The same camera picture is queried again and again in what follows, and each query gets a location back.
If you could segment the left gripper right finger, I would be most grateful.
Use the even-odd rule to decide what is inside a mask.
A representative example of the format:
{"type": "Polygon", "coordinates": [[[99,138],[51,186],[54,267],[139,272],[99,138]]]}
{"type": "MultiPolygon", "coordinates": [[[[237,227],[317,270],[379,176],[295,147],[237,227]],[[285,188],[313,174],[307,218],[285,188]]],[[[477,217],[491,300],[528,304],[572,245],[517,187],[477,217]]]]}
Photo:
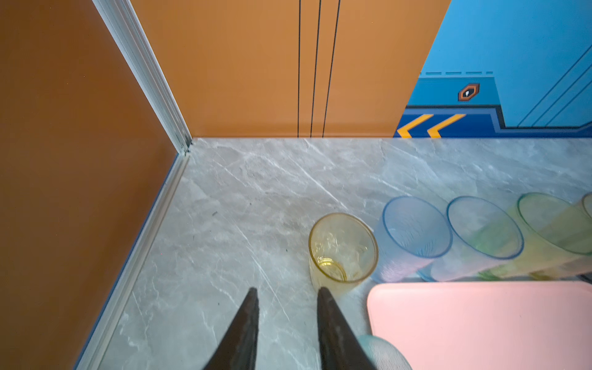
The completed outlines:
{"type": "Polygon", "coordinates": [[[317,323],[323,370],[376,369],[326,287],[319,288],[317,323]]]}

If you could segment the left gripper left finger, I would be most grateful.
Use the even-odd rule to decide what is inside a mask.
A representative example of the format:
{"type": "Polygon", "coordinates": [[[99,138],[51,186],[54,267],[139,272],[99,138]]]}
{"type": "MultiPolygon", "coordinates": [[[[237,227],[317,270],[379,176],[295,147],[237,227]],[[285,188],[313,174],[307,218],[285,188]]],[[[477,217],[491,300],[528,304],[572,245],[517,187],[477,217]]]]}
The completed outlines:
{"type": "Polygon", "coordinates": [[[203,369],[255,369],[259,314],[257,289],[249,288],[220,345],[203,369]]]}

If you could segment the pink plastic tray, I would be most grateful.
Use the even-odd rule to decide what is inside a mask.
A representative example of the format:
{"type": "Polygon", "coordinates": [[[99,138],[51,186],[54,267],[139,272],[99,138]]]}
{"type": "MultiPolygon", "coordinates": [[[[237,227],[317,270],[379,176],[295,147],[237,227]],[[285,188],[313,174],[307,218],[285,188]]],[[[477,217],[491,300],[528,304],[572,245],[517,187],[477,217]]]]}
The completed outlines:
{"type": "Polygon", "coordinates": [[[589,369],[584,282],[396,283],[367,298],[374,336],[414,369],[589,369]]]}

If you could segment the teal glass upper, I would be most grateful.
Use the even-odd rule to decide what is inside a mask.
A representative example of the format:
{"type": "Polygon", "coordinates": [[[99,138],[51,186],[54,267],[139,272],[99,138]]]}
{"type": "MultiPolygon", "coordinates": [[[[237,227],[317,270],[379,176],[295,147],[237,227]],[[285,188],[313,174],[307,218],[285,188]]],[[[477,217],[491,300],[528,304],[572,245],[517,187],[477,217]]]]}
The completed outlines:
{"type": "Polygon", "coordinates": [[[386,340],[374,335],[361,335],[357,339],[364,353],[378,370],[412,370],[405,356],[386,340]]]}

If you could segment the yellow tall glass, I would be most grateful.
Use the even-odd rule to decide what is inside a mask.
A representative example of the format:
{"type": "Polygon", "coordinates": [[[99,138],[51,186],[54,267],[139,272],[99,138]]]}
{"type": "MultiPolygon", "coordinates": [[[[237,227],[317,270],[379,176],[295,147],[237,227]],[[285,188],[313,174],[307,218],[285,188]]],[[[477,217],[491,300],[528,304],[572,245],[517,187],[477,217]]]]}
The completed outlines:
{"type": "Polygon", "coordinates": [[[321,217],[308,237],[310,279],[314,290],[344,295],[372,275],[379,248],[372,230],[351,214],[321,217]]]}

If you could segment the blue textured tall glass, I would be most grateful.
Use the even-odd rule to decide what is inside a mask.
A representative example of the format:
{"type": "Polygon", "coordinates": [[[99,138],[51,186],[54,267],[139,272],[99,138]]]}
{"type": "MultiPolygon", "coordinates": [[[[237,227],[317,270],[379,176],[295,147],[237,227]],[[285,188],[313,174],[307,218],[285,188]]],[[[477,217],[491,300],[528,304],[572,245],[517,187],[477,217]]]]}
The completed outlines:
{"type": "Polygon", "coordinates": [[[410,196],[395,197],[383,208],[374,227],[379,260],[372,280],[396,283],[450,251],[453,232],[443,213],[410,196]]]}

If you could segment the blue smooth tall glass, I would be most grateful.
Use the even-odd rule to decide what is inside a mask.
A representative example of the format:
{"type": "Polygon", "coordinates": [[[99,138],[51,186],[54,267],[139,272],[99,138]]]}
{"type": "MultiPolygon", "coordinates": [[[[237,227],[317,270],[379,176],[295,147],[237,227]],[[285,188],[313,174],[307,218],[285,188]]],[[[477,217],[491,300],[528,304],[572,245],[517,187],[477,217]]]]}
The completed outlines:
{"type": "Polygon", "coordinates": [[[425,282],[451,282],[519,257],[524,236],[515,220],[494,203],[479,197],[461,196],[447,206],[453,234],[450,250],[417,271],[425,282]]]}

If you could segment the amber tall glass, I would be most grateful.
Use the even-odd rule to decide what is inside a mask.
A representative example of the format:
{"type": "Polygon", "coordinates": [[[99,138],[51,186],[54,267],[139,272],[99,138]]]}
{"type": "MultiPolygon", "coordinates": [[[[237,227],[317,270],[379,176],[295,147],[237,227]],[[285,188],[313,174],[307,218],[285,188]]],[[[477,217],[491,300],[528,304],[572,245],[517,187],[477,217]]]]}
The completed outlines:
{"type": "MultiPolygon", "coordinates": [[[[577,207],[591,218],[591,193],[585,194],[577,203],[577,207]]],[[[536,271],[530,275],[535,280],[557,280],[591,273],[591,256],[579,257],[577,260],[563,265],[536,271]]]]}

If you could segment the green tall glass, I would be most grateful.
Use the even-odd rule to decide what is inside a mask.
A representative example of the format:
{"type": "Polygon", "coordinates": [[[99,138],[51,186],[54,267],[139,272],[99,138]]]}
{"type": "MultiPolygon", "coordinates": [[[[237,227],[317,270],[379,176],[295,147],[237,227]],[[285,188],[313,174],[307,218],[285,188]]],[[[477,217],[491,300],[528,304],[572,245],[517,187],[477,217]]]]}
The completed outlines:
{"type": "Polygon", "coordinates": [[[518,257],[479,273],[486,281],[523,275],[591,256],[591,218],[565,200],[544,193],[527,193],[508,211],[524,237],[518,257]]]}

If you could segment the left aluminium corner post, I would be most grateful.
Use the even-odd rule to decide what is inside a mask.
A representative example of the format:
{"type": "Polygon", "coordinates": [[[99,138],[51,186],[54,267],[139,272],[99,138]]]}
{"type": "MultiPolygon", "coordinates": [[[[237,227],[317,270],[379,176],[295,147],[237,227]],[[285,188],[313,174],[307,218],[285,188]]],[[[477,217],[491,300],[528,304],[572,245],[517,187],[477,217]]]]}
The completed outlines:
{"type": "Polygon", "coordinates": [[[92,2],[134,74],[150,106],[179,154],[186,154],[192,136],[130,1],[92,2]]]}

